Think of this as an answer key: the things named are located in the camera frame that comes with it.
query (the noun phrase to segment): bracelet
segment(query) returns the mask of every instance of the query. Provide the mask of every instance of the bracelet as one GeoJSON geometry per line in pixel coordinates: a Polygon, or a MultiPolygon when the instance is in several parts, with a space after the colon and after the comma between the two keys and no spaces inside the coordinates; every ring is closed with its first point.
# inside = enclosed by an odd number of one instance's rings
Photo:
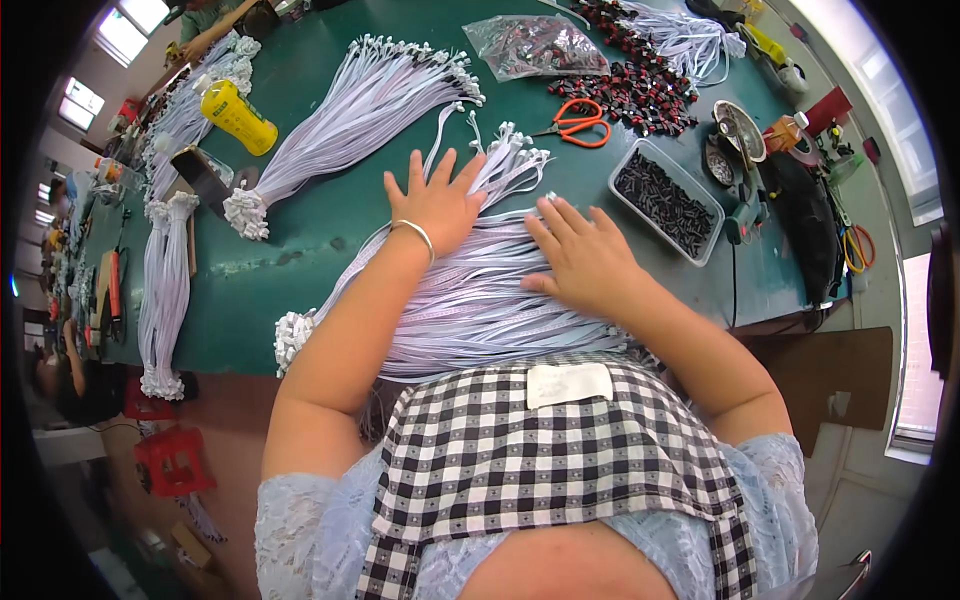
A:
{"type": "Polygon", "coordinates": [[[413,228],[414,231],[420,234],[420,237],[423,238],[423,242],[426,244],[426,248],[430,250],[430,264],[427,265],[427,268],[429,269],[432,267],[433,261],[437,258],[437,255],[433,252],[433,244],[430,243],[430,236],[426,234],[426,231],[424,231],[421,226],[417,225],[416,223],[411,223],[406,219],[397,219],[396,221],[390,223],[390,231],[396,229],[396,226],[398,225],[408,225],[413,228]]]}

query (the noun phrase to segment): checkered apron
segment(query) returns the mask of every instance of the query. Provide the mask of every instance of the checkered apron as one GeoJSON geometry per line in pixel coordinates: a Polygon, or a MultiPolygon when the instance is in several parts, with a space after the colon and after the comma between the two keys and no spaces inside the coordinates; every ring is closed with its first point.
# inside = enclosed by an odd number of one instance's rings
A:
{"type": "Polygon", "coordinates": [[[409,600],[423,548],[435,541],[645,510],[705,520],[716,597],[756,593],[736,481],[716,438],[650,363],[555,355],[409,388],[390,417],[383,461],[358,599],[409,600]],[[591,362],[610,371],[613,400],[527,410],[531,367],[591,362]]]}

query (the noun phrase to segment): green workbench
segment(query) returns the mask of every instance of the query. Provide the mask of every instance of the green workbench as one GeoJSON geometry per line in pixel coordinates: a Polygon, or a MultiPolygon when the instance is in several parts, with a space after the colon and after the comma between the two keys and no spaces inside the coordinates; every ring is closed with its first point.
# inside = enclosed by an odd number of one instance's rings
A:
{"type": "MultiPolygon", "coordinates": [[[[659,7],[679,6],[663,0],[659,7]]],[[[306,118],[323,100],[333,74],[349,43],[364,33],[393,36],[395,41],[429,41],[434,48],[468,51],[470,68],[480,78],[487,103],[477,110],[477,121],[490,142],[497,126],[514,121],[523,132],[538,132],[550,125],[560,100],[546,91],[550,80],[517,80],[498,84],[490,68],[476,58],[461,26],[497,14],[550,14],[549,7],[534,0],[483,0],[449,3],[444,0],[350,0],[325,12],[309,12],[295,24],[281,25],[264,43],[253,60],[250,100],[280,130],[281,137],[306,118]]],[[[603,45],[595,29],[590,36],[611,60],[623,55],[603,45]]],[[[721,67],[714,71],[723,74],[721,67]]],[[[700,90],[691,113],[702,124],[679,137],[651,137],[668,155],[710,190],[731,210],[736,198],[705,175],[701,147],[710,122],[710,110],[718,99],[733,101],[754,116],[761,129],[792,109],[767,87],[750,59],[732,60],[729,78],[722,84],[700,90]]],[[[303,312],[320,306],[340,273],[368,236],[390,219],[382,186],[382,173],[397,174],[401,186],[410,152],[429,150],[437,131],[440,107],[401,132],[385,147],[346,171],[309,181],[295,196],[270,209],[270,239],[242,239],[227,222],[206,207],[196,212],[198,272],[191,281],[190,306],[180,329],[174,368],[196,372],[275,372],[274,328],[287,311],[303,312]]],[[[454,113],[447,121],[444,148],[460,153],[458,165],[472,155],[468,147],[472,131],[465,115],[454,113]]],[[[587,150],[563,143],[558,136],[536,138],[539,148],[556,158],[547,165],[543,182],[535,191],[513,196],[491,208],[505,211],[527,208],[536,198],[553,190],[574,205],[602,207],[620,225],[640,266],[681,300],[716,323],[729,325],[732,318],[732,247],[721,236],[706,267],[698,269],[667,246],[607,188],[607,179],[617,161],[628,151],[636,135],[621,124],[612,125],[610,142],[602,149],[587,150]]],[[[264,156],[248,154],[236,139],[219,129],[201,146],[235,169],[255,165],[262,172],[273,151],[264,156]]],[[[108,344],[109,359],[137,364],[135,318],[143,298],[143,251],[150,225],[143,217],[142,201],[128,194],[125,203],[133,216],[124,231],[130,248],[130,264],[123,283],[130,316],[123,345],[108,344]]],[[[116,243],[119,210],[94,208],[94,226],[87,242],[87,255],[99,256],[116,243]]],[[[788,249],[783,230],[772,217],[762,234],[749,246],[736,249],[737,325],[756,323],[805,308],[800,269],[788,249]]]]}

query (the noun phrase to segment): stool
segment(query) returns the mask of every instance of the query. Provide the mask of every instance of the stool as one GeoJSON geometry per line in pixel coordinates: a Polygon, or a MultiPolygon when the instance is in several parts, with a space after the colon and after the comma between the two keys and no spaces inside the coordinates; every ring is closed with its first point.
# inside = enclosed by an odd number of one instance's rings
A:
{"type": "Polygon", "coordinates": [[[148,492],[158,496],[187,495],[207,488],[216,488],[217,482],[204,473],[200,450],[204,437],[200,429],[180,429],[174,425],[156,433],[133,447],[133,456],[143,465],[148,478],[148,492]],[[185,453],[188,465],[180,466],[177,455],[185,453]]]}
{"type": "Polygon", "coordinates": [[[127,377],[127,391],[124,393],[123,416],[136,420],[176,420],[170,402],[163,398],[151,398],[140,391],[140,377],[127,377]]]}

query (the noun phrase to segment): hand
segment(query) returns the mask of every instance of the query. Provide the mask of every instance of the hand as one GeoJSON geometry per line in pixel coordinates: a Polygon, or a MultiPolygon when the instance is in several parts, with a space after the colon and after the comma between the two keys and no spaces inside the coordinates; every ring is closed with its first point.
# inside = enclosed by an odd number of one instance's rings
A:
{"type": "Polygon", "coordinates": [[[524,225],[553,276],[528,275],[520,282],[523,288],[552,296],[579,313],[620,321],[645,288],[656,285],[603,210],[590,207],[591,223],[563,198],[552,204],[540,198],[537,209],[550,230],[533,214],[526,215],[524,225]]]}
{"type": "Polygon", "coordinates": [[[202,59],[212,42],[213,40],[206,33],[194,37],[181,49],[183,59],[187,62],[196,62],[202,59]]]}
{"type": "Polygon", "coordinates": [[[383,187],[387,190],[387,199],[393,209],[391,221],[395,223],[398,219],[404,219],[423,228],[438,258],[457,250],[464,243],[477,220],[480,206],[487,199],[487,192],[467,195],[487,157],[474,156],[451,183],[450,175],[456,161],[456,151],[452,148],[447,150],[430,183],[424,183],[423,159],[420,151],[415,150],[410,155],[410,181],[406,196],[396,184],[393,173],[388,171],[383,174],[383,187]]]}
{"type": "Polygon", "coordinates": [[[75,337],[77,337],[77,322],[73,319],[67,319],[63,324],[63,340],[68,346],[72,347],[75,337]]]}

